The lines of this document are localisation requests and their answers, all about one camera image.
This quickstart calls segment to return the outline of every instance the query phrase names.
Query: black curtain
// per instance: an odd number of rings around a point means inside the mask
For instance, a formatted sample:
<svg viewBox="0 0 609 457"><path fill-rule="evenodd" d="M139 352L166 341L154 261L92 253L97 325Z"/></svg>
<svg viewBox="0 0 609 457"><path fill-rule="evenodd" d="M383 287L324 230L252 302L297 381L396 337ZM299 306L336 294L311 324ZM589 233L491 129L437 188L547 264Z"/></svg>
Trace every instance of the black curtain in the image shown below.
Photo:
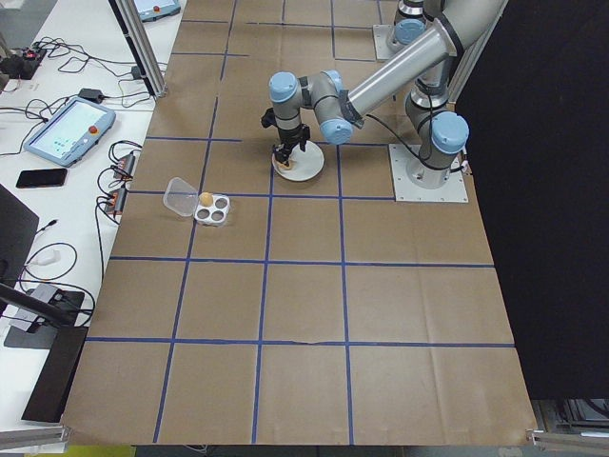
<svg viewBox="0 0 609 457"><path fill-rule="evenodd" d="M511 0L457 111L533 399L609 398L609 2Z"/></svg>

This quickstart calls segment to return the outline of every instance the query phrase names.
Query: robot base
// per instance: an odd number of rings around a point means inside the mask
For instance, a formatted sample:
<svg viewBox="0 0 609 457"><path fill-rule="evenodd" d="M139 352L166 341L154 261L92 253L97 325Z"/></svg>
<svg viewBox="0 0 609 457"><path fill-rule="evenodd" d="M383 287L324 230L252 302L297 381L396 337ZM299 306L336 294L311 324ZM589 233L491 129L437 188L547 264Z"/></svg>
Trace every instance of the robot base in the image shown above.
<svg viewBox="0 0 609 457"><path fill-rule="evenodd" d="M411 146L415 152L419 151L419 147L419 145ZM403 145L389 145L389 157L396 202L467 203L469 201L460 171L451 173L450 178L441 188L424 189L414 184L406 175L406 165L412 156ZM459 160L455 159L452 168L458 166Z"/></svg>
<svg viewBox="0 0 609 457"><path fill-rule="evenodd" d="M384 62L396 55L396 52L387 45L387 37L391 34L392 29L393 26L372 26L377 62Z"/></svg>
<svg viewBox="0 0 609 457"><path fill-rule="evenodd" d="M314 178L324 167L324 153L315 143L306 142L304 151L296 145L289 156L290 168L278 164L275 157L271 157L273 168L282 178L289 181L307 181Z"/></svg>

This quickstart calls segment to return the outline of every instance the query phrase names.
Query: plastic lid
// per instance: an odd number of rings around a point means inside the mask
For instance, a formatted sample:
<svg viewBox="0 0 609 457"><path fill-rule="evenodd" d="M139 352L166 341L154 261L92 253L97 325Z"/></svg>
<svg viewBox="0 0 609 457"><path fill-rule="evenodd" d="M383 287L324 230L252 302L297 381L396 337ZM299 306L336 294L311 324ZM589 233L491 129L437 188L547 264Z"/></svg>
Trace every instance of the plastic lid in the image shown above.
<svg viewBox="0 0 609 457"><path fill-rule="evenodd" d="M353 126L341 118L329 119L320 125L322 135L331 145L346 143L353 134Z"/></svg>
<svg viewBox="0 0 609 457"><path fill-rule="evenodd" d="M451 111L444 111L434 117L431 140L436 148L445 154L456 154L467 142L469 127L465 119Z"/></svg>
<svg viewBox="0 0 609 457"><path fill-rule="evenodd" d="M419 19L404 19L396 26L396 39L409 45L425 31L425 24Z"/></svg>
<svg viewBox="0 0 609 457"><path fill-rule="evenodd" d="M325 73L330 77L336 88L336 93L340 93L341 90L343 90L343 78L340 73L336 70L324 70L322 73Z"/></svg>
<svg viewBox="0 0 609 457"><path fill-rule="evenodd" d="M181 216L192 216L199 204L199 192L184 179L171 178L163 195L163 204Z"/></svg>
<svg viewBox="0 0 609 457"><path fill-rule="evenodd" d="M283 103L289 100L298 87L296 76L287 71L280 71L273 74L268 82L270 99L275 103Z"/></svg>

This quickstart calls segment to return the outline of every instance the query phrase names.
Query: clear plastic container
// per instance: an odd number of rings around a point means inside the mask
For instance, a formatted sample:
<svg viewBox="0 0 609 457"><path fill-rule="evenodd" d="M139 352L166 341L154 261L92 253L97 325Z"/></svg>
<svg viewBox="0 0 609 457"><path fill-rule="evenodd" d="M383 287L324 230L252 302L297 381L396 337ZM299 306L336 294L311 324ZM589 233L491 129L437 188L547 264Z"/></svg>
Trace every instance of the clear plastic container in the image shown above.
<svg viewBox="0 0 609 457"><path fill-rule="evenodd" d="M163 204L181 216L192 216L199 205L199 192L184 179L175 177L167 185Z"/></svg>

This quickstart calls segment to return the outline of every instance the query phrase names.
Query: metal base plate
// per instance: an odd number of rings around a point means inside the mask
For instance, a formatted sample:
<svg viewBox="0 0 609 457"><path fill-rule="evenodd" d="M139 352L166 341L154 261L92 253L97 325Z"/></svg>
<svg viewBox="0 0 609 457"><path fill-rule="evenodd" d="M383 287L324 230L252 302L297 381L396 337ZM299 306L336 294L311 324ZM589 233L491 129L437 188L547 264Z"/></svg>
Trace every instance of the metal base plate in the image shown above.
<svg viewBox="0 0 609 457"><path fill-rule="evenodd" d="M411 148L418 152L419 145ZM396 192L396 202L417 203L467 203L467 190L460 171L451 173L450 178L439 189L423 189L414 184L406 175L406 164L410 159L410 152L403 145L389 145L391 158L391 174L393 176L393 189ZM452 168L459 166L455 159Z"/></svg>
<svg viewBox="0 0 609 457"><path fill-rule="evenodd" d="M387 45L387 35L391 33L393 26L372 26L372 36L374 37L374 51L377 53L377 61L384 62L389 60L396 53Z"/></svg>

